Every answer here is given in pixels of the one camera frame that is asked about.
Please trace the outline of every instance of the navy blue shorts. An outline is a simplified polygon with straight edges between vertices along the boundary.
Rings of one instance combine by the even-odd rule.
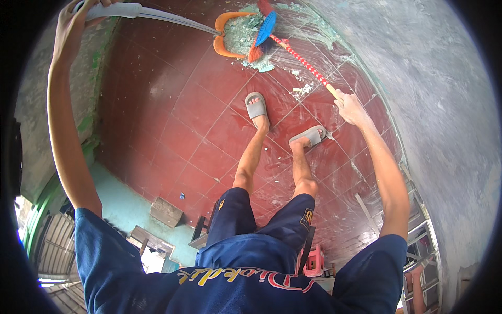
[[[256,233],[274,237],[299,254],[310,230],[314,205],[312,196],[297,195],[266,226],[257,230],[249,193],[241,187],[233,187],[218,200],[206,246],[233,236]]]

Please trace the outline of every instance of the teal wall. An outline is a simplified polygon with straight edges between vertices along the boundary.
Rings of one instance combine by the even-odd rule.
[[[174,245],[171,259],[183,267],[194,266],[197,249],[188,246],[194,229],[189,225],[171,228],[150,216],[150,206],[146,199],[120,182],[101,164],[94,163],[90,168],[96,190],[103,203],[103,218],[130,233],[136,225]]]

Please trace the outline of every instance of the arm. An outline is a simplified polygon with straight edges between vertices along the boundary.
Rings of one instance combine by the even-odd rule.
[[[337,92],[343,102],[335,100],[340,115],[362,132],[375,169],[376,181],[384,205],[384,225],[380,237],[394,234],[408,239],[410,200],[403,175],[399,170],[387,144],[378,133],[355,94]]]
[[[84,29],[102,19],[85,21],[85,15],[96,3],[95,0],[87,0],[76,14],[71,14],[77,2],[78,0],[72,1],[61,11],[56,28],[47,86],[49,135],[59,179],[71,203],[75,208],[87,208],[101,218],[101,201],[85,163],[73,120],[70,67],[80,49]],[[109,4],[109,0],[104,3],[106,6]]]

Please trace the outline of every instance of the red tile floor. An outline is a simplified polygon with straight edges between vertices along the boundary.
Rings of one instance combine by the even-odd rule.
[[[143,4],[206,25],[214,25],[228,9],[239,9],[227,8],[224,0]],[[339,58],[350,53],[335,44],[333,51],[326,50],[306,39],[302,29],[291,40],[300,55],[322,64],[335,88],[355,92],[400,160],[401,146],[381,98],[361,69]],[[244,97],[259,91],[271,129],[251,196],[256,222],[266,224],[293,193],[288,140],[322,124],[336,140],[326,139],[307,153],[320,185],[314,243],[324,247],[327,262],[344,264],[375,239],[354,194],[359,193],[372,215],[382,209],[364,138],[344,122],[324,87],[294,97],[289,90],[297,81],[289,72],[276,68],[259,73],[233,61],[214,52],[208,33],[149,19],[121,19],[103,70],[98,161],[147,200],[160,196],[180,208],[187,223],[195,225],[200,215],[209,217],[214,202],[232,186],[238,160],[255,132]]]

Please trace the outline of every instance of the wooden broom handle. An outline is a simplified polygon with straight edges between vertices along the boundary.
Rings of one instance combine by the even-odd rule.
[[[288,51],[289,53],[291,53],[293,55],[293,57],[295,57],[298,61],[300,61],[301,64],[303,64],[307,70],[309,70],[312,74],[315,75],[316,78],[319,79],[319,81],[321,81],[321,84],[323,84],[327,89],[328,91],[338,100],[338,101],[341,101],[343,102],[343,100],[341,98],[338,97],[337,93],[336,93],[336,90],[335,88],[330,84],[328,83],[328,81],[324,78],[324,76],[322,76],[321,73],[319,73],[312,65],[310,65],[307,60],[305,60],[304,58],[302,58],[298,53],[296,53],[296,51],[294,51],[293,49],[291,49],[291,46],[289,44],[286,44],[285,42],[283,42],[282,40],[280,40],[279,38],[277,38],[275,35],[273,34],[270,34],[270,38],[272,38],[276,43],[278,43],[281,47],[283,47],[284,49],[286,49],[286,51]]]

